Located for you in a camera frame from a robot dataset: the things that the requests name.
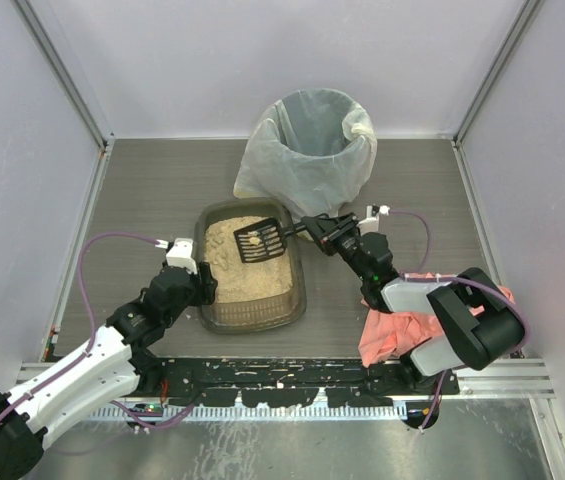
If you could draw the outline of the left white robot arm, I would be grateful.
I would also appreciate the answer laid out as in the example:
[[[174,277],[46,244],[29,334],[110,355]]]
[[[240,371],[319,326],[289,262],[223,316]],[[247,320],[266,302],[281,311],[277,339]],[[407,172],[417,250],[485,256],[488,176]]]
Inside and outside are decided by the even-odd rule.
[[[217,282],[208,263],[195,272],[164,266],[73,352],[27,382],[0,391],[0,479],[20,479],[69,428],[99,407],[161,380],[150,346],[190,306],[210,305]]]

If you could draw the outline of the black litter scoop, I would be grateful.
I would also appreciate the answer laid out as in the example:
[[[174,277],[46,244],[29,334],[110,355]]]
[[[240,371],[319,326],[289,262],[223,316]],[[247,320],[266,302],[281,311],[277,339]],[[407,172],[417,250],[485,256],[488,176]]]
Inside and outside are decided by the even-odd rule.
[[[273,260],[287,250],[287,239],[306,230],[303,222],[284,227],[273,217],[259,220],[233,232],[242,263],[254,264]]]

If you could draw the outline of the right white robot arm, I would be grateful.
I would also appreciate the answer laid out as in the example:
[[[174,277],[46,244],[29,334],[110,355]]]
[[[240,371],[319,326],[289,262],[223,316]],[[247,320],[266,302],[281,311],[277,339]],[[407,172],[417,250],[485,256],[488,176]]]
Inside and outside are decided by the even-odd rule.
[[[369,306],[388,314],[431,314],[438,320],[440,336],[400,356],[399,371],[406,384],[459,367],[481,371],[526,343],[523,314],[479,268],[431,278],[400,273],[387,237],[363,228],[354,214],[305,216],[294,228],[352,269]]]

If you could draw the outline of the bin with white bag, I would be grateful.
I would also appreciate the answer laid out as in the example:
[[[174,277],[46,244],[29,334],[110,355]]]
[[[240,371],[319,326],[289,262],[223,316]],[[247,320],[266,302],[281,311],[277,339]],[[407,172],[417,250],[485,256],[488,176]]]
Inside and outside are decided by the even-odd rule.
[[[233,194],[273,198],[296,221],[334,217],[369,180],[377,148],[370,115],[360,103],[334,89],[298,90],[258,120]]]

